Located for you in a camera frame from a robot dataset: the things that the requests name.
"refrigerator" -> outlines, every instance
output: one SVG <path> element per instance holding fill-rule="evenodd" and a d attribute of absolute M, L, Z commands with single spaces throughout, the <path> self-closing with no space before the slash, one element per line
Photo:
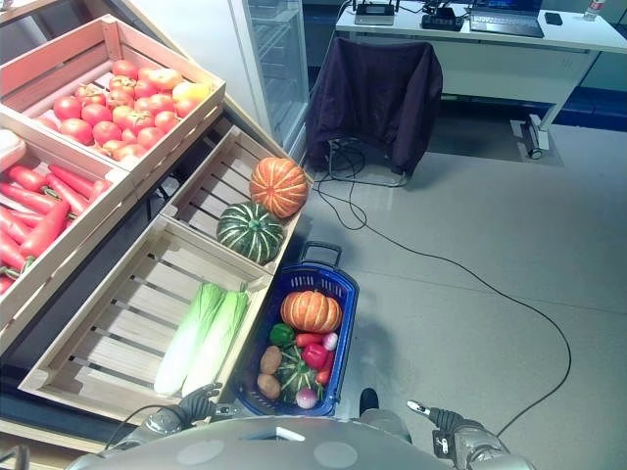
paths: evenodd
<path fill-rule="evenodd" d="M 301 0 L 130 0 L 295 160 L 309 100 Z"/>

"phone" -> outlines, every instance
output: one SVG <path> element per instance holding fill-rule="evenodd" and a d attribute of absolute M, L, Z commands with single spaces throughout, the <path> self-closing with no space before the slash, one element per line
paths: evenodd
<path fill-rule="evenodd" d="M 547 24 L 555 24 L 556 26 L 562 25 L 561 16 L 559 13 L 545 13 L 545 20 L 547 20 Z"/>

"white desk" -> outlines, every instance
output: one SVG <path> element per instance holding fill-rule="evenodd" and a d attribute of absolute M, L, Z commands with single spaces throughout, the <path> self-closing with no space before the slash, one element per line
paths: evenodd
<path fill-rule="evenodd" d="M 401 5 L 419 10 L 423 4 Z M 465 13 L 463 5 L 453 8 L 457 16 Z M 459 32 L 422 29 L 422 14 L 405 10 L 399 10 L 393 25 L 355 24 L 351 7 L 335 28 L 353 40 L 375 44 L 430 42 L 442 66 L 444 93 L 552 104 L 542 120 L 530 119 L 534 145 L 547 150 L 549 125 L 599 53 L 627 54 L 627 40 L 603 18 L 586 22 L 583 12 L 559 14 L 563 25 L 556 26 L 547 24 L 545 11 L 540 12 L 544 38 L 470 31 L 469 21 Z"/>

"wooden crate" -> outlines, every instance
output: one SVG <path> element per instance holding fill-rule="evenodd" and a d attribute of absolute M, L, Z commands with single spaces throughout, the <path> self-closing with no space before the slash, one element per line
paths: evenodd
<path fill-rule="evenodd" d="M 226 119 L 216 126 L 223 137 L 209 156 L 194 171 L 163 208 L 162 214 L 200 232 L 204 237 L 216 239 L 217 222 L 222 212 L 231 204 L 250 201 L 249 183 L 260 160 L 273 155 L 237 126 Z M 292 238 L 301 211 L 285 221 L 285 240 L 276 259 L 262 268 L 273 274 Z M 258 266 L 253 261 L 231 251 L 242 260 Z"/>
<path fill-rule="evenodd" d="M 137 193 L 143 195 L 219 116 L 225 90 L 223 80 L 106 15 L 0 67 L 0 100 L 30 118 L 45 115 L 56 119 L 50 111 L 56 98 L 73 94 L 84 83 L 106 89 L 112 76 L 112 63 L 118 59 L 127 59 L 138 67 L 177 69 L 189 81 L 211 84 L 213 93 L 139 160 L 109 160 L 62 134 L 28 121 L 38 131 L 50 133 L 85 154 L 130 171 Z"/>
<path fill-rule="evenodd" d="M 177 324 L 203 281 L 247 283 L 249 305 L 217 379 L 226 383 L 271 276 L 215 242 L 158 216 L 30 370 L 20 388 L 123 419 L 140 406 L 175 403 L 152 384 Z M 133 422 L 139 423 L 142 415 Z"/>
<path fill-rule="evenodd" d="M 107 179 L 113 185 L 53 243 L 46 252 L 0 297 L 0 353 L 7 349 L 32 317 L 96 247 L 137 199 L 128 173 L 89 154 L 64 145 L 47 133 L 24 125 L 18 113 L 0 111 L 0 126 L 26 142 L 23 165 L 45 173 L 48 164 L 67 168 L 91 180 Z M 24 210 L 0 195 L 3 206 Z"/>

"laptop keyboard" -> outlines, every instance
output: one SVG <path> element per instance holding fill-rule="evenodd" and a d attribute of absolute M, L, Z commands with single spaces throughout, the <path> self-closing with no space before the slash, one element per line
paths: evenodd
<path fill-rule="evenodd" d="M 492 23 L 492 24 L 516 24 L 519 26 L 535 26 L 536 21 L 531 18 L 517 18 L 517 17 L 488 17 L 484 15 L 473 15 L 472 19 L 480 23 Z"/>

